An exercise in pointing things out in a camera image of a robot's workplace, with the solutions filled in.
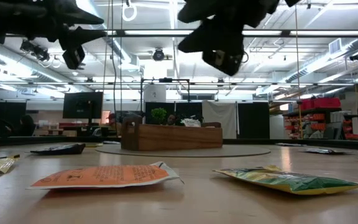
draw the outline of orange packet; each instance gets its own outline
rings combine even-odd
[[[28,189],[130,187],[179,178],[164,162],[151,165],[99,166],[60,171],[38,180]]]

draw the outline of black curtain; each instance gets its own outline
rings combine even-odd
[[[158,124],[158,122],[153,120],[152,110],[156,108],[163,108],[167,111],[165,121],[171,114],[175,114],[175,104],[174,103],[156,103],[156,102],[146,102],[145,104],[145,118],[146,124]]]
[[[202,122],[203,119],[203,104],[202,103],[177,103],[176,115],[179,119],[190,118],[195,115],[195,119]]]
[[[20,119],[25,115],[27,103],[0,102],[0,119],[11,123],[15,129],[20,127]]]
[[[240,139],[270,139],[268,103],[239,103]]]

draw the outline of white curtain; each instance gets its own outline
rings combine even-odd
[[[236,139],[236,105],[203,101],[204,122],[220,122],[223,139]]]

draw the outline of white ceiling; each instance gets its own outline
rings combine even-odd
[[[133,21],[126,22],[121,19],[122,7],[119,5],[121,0],[114,1],[112,9],[113,17],[108,17],[109,2],[107,0],[94,0],[97,5],[97,11],[99,15],[105,20],[105,24],[111,29],[112,19],[114,19],[115,29],[171,29],[170,23],[170,10],[169,0],[132,0],[133,4],[142,4],[137,6],[137,16]],[[358,29],[358,0],[334,0],[335,5],[322,13],[318,18],[319,12],[325,4],[329,3],[329,0],[311,0],[313,7],[311,9],[306,8],[307,1],[302,1],[299,6],[288,8],[287,6],[279,6],[276,13],[271,16],[268,15],[258,26],[258,29]],[[183,7],[183,0],[178,0],[178,10]],[[295,9],[298,16],[297,25],[295,19]],[[130,9],[127,10],[127,16],[130,15]],[[195,29],[198,26],[198,22],[191,24],[184,24],[180,21],[175,23],[176,29]],[[141,60],[140,63],[147,63],[147,60],[151,59],[150,53],[156,48],[163,48],[166,54],[173,55],[173,42],[170,37],[126,37],[116,39],[119,43],[122,43],[122,48],[129,54],[138,55]],[[328,44],[334,39],[330,38],[245,38],[244,46],[249,53],[249,61],[244,64],[240,72],[231,78],[231,80],[244,81],[245,78],[265,78],[266,82],[269,82],[269,78],[272,78],[274,72],[287,72],[297,66],[297,60],[299,59],[300,65],[308,59],[311,59],[321,52],[328,49]],[[176,38],[175,44],[177,45],[181,41],[181,38]],[[34,60],[30,55],[24,55],[20,51],[22,38],[10,37],[7,38],[5,47],[12,51],[21,54],[31,60]],[[34,42],[42,47],[48,48],[51,55],[59,58],[63,61],[62,53],[58,42],[50,43],[46,39],[35,39]],[[279,50],[272,59],[271,56],[280,45],[284,47]],[[44,66],[48,66],[53,71],[61,73],[62,75],[71,78],[72,80],[83,81],[85,77],[114,77],[114,67],[110,56],[112,55],[111,48],[106,46],[103,39],[94,40],[83,46],[86,51],[86,58],[84,63],[84,70],[78,70],[78,75],[74,76],[73,71],[67,69],[64,63],[55,60],[43,63]],[[179,66],[178,76],[181,78],[203,79],[204,80],[217,80],[217,78],[226,78],[228,76],[222,72],[205,64],[201,59],[201,54],[184,54],[179,52],[177,55]],[[319,72],[333,75],[338,71],[344,70],[344,60],[322,68]],[[119,73],[119,62],[115,61],[116,70]],[[173,74],[173,61],[170,61],[169,74]],[[140,73],[123,71],[123,76],[131,76],[132,80],[140,80]]]

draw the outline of green packet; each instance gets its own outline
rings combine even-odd
[[[357,189],[358,183],[329,177],[282,172],[277,166],[214,170],[252,184],[297,195],[335,194]]]

